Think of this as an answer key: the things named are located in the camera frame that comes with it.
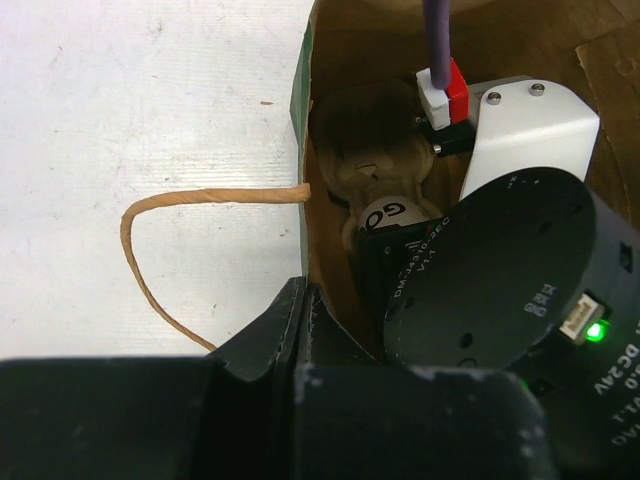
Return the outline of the white paper coffee cup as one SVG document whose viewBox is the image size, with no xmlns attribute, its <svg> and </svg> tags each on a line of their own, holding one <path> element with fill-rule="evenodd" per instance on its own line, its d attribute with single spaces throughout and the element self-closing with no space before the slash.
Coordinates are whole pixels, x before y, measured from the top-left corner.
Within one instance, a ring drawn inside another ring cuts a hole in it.
<svg viewBox="0 0 640 480">
<path fill-rule="evenodd" d="M 389 226 L 409 226 L 429 217 L 419 205 L 405 196 L 386 196 L 369 204 L 358 220 L 358 231 L 371 231 Z"/>
</svg>

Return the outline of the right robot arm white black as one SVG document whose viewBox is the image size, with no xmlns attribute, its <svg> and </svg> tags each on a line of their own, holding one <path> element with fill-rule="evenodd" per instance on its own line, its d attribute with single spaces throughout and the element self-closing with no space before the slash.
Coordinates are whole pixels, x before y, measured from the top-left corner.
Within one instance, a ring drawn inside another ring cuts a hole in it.
<svg viewBox="0 0 640 480">
<path fill-rule="evenodd" d="M 584 182 L 534 167 L 435 220 L 386 200 L 356 236 L 387 360 L 518 375 L 564 471 L 639 475 L 639 234 Z"/>
</svg>

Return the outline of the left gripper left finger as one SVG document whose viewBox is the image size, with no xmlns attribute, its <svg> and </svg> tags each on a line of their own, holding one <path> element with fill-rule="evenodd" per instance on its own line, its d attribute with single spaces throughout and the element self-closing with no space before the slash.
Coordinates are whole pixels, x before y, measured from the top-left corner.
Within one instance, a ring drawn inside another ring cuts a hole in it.
<svg viewBox="0 0 640 480">
<path fill-rule="evenodd" d="M 201 357 L 5 360 L 5 479 L 285 479 L 305 281 Z"/>
</svg>

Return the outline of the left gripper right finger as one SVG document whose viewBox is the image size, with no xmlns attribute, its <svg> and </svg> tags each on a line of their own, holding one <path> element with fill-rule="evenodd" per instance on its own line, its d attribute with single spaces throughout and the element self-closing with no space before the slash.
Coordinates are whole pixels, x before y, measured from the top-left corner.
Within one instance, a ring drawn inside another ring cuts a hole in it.
<svg viewBox="0 0 640 480">
<path fill-rule="evenodd" d="M 294 374 L 298 479 L 556 479 L 543 412 L 509 373 L 378 363 L 310 287 Z"/>
</svg>

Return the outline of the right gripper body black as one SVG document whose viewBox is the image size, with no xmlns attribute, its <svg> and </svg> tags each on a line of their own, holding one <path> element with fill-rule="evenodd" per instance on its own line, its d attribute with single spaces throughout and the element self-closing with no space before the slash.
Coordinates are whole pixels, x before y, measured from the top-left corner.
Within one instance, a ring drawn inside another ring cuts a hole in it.
<svg viewBox="0 0 640 480">
<path fill-rule="evenodd" d="M 356 279 L 362 300 L 375 320 L 384 319 L 400 270 L 429 231 L 430 223 L 420 222 L 357 233 Z"/>
</svg>

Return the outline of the brown green paper bag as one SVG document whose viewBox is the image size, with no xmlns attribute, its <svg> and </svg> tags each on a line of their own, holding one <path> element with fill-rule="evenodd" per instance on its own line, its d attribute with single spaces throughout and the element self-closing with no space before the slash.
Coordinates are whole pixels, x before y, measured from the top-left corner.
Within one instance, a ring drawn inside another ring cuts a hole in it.
<svg viewBox="0 0 640 480">
<path fill-rule="evenodd" d="M 632 224 L 639 221 L 639 5 L 635 1 L 457 1 L 451 46 L 471 81 L 541 76 L 581 95 L 602 119 L 588 182 Z M 318 1 L 300 50 L 290 102 L 301 183 L 291 188 L 167 192 L 123 214 L 125 258 L 137 267 L 137 215 L 189 204 L 294 203 L 300 207 L 303 272 L 327 294 L 338 322 L 369 352 L 380 348 L 338 235 L 346 211 L 320 176 L 309 114 L 338 90 L 392 78 L 412 80 L 426 65 L 427 42 L 416 1 Z"/>
</svg>

